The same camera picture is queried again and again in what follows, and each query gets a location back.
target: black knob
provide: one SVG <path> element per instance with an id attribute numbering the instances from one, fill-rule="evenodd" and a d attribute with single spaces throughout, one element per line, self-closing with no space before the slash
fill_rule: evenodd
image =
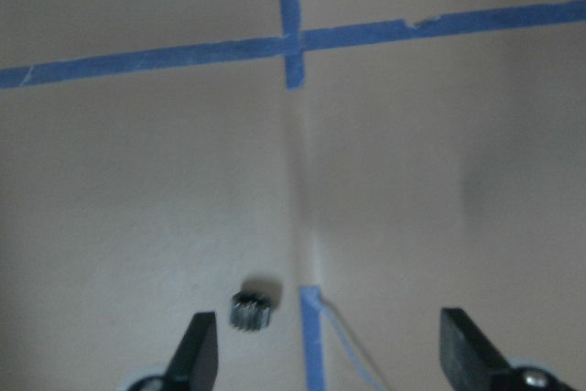
<path id="1" fill-rule="evenodd" d="M 242 291 L 232 297 L 230 323 L 238 330 L 258 331 L 268 326 L 273 306 L 260 293 Z"/>

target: small black object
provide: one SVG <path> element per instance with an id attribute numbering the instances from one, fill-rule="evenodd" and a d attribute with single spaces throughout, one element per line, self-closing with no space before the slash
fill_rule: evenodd
<path id="1" fill-rule="evenodd" d="M 267 296 L 242 291 L 232 297 L 230 323 L 242 331 L 262 330 L 270 322 L 272 309 L 271 300 Z"/>
<path id="2" fill-rule="evenodd" d="M 140 379 L 129 391 L 212 391 L 217 374 L 216 314 L 196 313 L 167 371 Z"/>
<path id="3" fill-rule="evenodd" d="M 455 391 L 575 391 L 547 371 L 514 368 L 462 309 L 442 309 L 441 369 Z"/>

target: screw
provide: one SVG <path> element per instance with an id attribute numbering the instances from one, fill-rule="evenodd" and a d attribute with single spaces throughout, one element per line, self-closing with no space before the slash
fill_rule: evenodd
<path id="1" fill-rule="evenodd" d="M 549 384 L 548 376 L 539 370 L 525 370 L 523 372 L 523 382 L 534 388 L 545 388 Z"/>

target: vertical blue tape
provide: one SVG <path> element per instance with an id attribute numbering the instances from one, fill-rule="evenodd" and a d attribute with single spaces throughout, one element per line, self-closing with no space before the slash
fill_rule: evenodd
<path id="1" fill-rule="evenodd" d="M 301 47 L 301 5 L 299 0 L 280 0 L 281 22 L 285 38 L 291 38 L 297 46 L 296 54 L 285 57 L 285 75 L 287 88 L 298 89 L 305 80 L 305 67 L 303 63 L 303 51 Z"/>
<path id="2" fill-rule="evenodd" d="M 317 286 L 301 288 L 299 298 L 308 391 L 325 391 L 320 310 L 316 307 L 316 304 L 320 304 L 321 301 L 320 288 Z"/>

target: blue painter's tape strip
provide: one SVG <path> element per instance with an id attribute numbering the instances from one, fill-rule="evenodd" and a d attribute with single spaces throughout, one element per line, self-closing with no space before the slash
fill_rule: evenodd
<path id="1" fill-rule="evenodd" d="M 308 391 L 325 391 L 326 380 L 323 367 L 320 310 L 316 307 L 321 301 L 320 288 L 317 286 L 301 288 L 299 298 L 301 300 Z"/>
<path id="2" fill-rule="evenodd" d="M 0 71 L 0 88 L 114 75 L 125 72 L 193 66 L 225 61 L 254 60 L 296 54 L 293 38 L 249 38 L 219 43 L 151 49 L 86 59 L 56 61 Z"/>
<path id="3" fill-rule="evenodd" d="M 293 37 L 298 46 L 298 53 L 285 57 L 285 75 L 287 88 L 298 89 L 305 79 L 303 52 L 300 42 L 301 5 L 299 0 L 280 0 L 281 22 L 286 37 Z"/>
<path id="4" fill-rule="evenodd" d="M 438 16 L 408 25 L 405 20 L 312 29 L 303 33 L 304 50 L 344 48 L 414 38 L 432 38 L 538 27 L 586 20 L 586 0 L 564 4 L 529 5 Z"/>

